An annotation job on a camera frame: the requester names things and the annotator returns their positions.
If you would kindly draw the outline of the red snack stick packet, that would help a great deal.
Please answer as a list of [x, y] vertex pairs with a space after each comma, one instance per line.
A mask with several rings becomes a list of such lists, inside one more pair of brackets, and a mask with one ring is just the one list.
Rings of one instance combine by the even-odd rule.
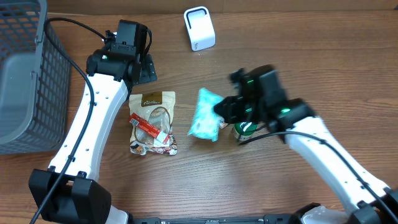
[[163, 132], [159, 128], [156, 128], [154, 125], [150, 124], [147, 120], [141, 118], [135, 113], [130, 116], [129, 122], [162, 144], [166, 144], [169, 140], [169, 135], [167, 133]]

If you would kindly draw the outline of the beige brown snack pouch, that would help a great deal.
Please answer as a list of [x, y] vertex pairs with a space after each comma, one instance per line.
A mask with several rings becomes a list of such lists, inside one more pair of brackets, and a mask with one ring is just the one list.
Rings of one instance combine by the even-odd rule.
[[129, 97], [130, 116], [135, 113], [169, 135], [168, 142], [162, 144], [132, 124], [130, 151], [133, 154], [144, 156], [148, 152], [156, 152], [176, 155], [177, 143], [172, 129], [175, 102], [176, 94], [173, 91], [157, 91]]

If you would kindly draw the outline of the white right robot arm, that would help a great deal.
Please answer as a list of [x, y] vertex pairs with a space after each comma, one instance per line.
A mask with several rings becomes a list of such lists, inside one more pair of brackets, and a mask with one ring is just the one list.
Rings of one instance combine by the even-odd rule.
[[279, 136], [302, 156], [337, 195], [344, 210], [311, 203], [289, 216], [289, 223], [397, 223], [397, 191], [369, 173], [334, 138], [303, 100], [284, 94], [229, 96], [215, 105], [227, 123], [265, 123], [257, 139]]

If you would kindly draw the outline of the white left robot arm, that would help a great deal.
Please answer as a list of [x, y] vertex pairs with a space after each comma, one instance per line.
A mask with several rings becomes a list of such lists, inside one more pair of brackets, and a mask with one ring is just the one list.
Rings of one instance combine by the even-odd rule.
[[29, 188], [38, 217], [54, 223], [133, 223], [98, 183], [109, 132], [133, 86], [157, 79], [147, 52], [116, 44], [87, 59], [86, 85], [70, 130], [47, 170], [35, 169]]

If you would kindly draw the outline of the teal wet wipes pack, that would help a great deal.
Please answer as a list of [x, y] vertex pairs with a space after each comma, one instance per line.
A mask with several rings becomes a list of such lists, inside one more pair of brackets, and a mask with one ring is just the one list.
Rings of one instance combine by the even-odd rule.
[[206, 88], [199, 90], [195, 114], [188, 132], [189, 136], [211, 140], [212, 142], [218, 140], [218, 131], [223, 124], [223, 118], [214, 112], [213, 107], [222, 100], [222, 96]]

